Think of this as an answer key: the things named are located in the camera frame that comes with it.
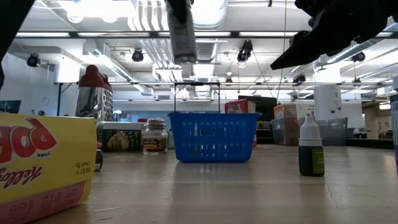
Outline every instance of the glass jar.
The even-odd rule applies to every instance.
[[[167,125],[162,118],[148,119],[145,124],[144,154],[163,154],[167,152],[167,139],[169,134],[166,131]]]

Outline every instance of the green label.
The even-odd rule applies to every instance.
[[[312,171],[314,174],[325,173],[323,149],[312,149]]]

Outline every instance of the table surface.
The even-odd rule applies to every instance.
[[[394,151],[325,147],[324,177],[299,174],[297,147],[259,146],[246,163],[105,154],[90,199],[36,223],[397,223]]]

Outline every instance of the basket handle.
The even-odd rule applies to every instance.
[[[218,113],[221,113],[221,84],[219,82],[176,82],[174,83],[174,113],[177,112],[177,86],[178,85],[190,85],[190,86],[203,86],[203,85],[216,85],[218,86]]]

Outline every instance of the small dropper bottle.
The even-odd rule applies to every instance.
[[[311,177],[322,177],[325,175],[319,126],[315,123],[313,116],[309,114],[306,115],[305,122],[300,127],[298,163],[300,164],[300,173],[302,175]]]

